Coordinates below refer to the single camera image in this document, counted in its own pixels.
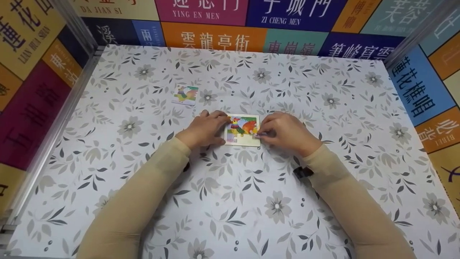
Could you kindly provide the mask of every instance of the table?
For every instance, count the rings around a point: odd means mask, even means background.
[[[200,87],[195,107],[176,85]],[[94,215],[202,109],[291,113],[336,152],[419,259],[459,256],[459,219],[380,61],[164,47],[106,47],[9,245],[72,257]],[[143,258],[344,258],[328,206],[266,146],[202,149],[152,220]],[[282,200],[280,216],[272,200]]]

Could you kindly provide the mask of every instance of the teal panel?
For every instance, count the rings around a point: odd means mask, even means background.
[[[317,55],[327,36],[327,32],[268,29],[264,52]]]
[[[460,30],[460,8],[455,9],[449,16],[440,23],[434,32],[422,40],[420,46],[427,56],[431,55],[448,39]]]
[[[440,0],[382,0],[361,33],[406,37]]]

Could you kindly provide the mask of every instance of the blue panel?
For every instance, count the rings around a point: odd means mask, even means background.
[[[419,46],[391,67],[388,73],[415,126],[455,106]]]
[[[72,55],[72,57],[74,57],[77,63],[83,68],[87,63],[89,56],[67,25],[64,26],[57,38]]]
[[[346,0],[250,0],[246,26],[332,30]]]
[[[133,20],[132,24],[142,46],[166,47],[160,22]]]
[[[140,45],[131,20],[88,17],[82,17],[82,19],[101,46],[107,44]]]
[[[331,32],[318,56],[384,60],[403,39],[385,35]]]

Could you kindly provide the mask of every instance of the beige sleeve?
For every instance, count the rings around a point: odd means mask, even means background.
[[[160,145],[96,216],[81,241],[77,259],[137,258],[141,232],[189,155],[190,149],[177,138]]]
[[[335,153],[323,144],[304,162],[314,172],[309,177],[313,188],[351,238],[359,259],[415,259],[401,230]]]

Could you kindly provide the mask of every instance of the colorful wall panel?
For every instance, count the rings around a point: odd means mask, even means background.
[[[460,13],[450,15],[388,73],[460,214]]]
[[[383,60],[393,52],[442,2],[70,1],[101,46],[140,44],[377,60]],[[241,39],[238,35],[250,38]]]
[[[49,0],[0,2],[0,216],[88,55]]]

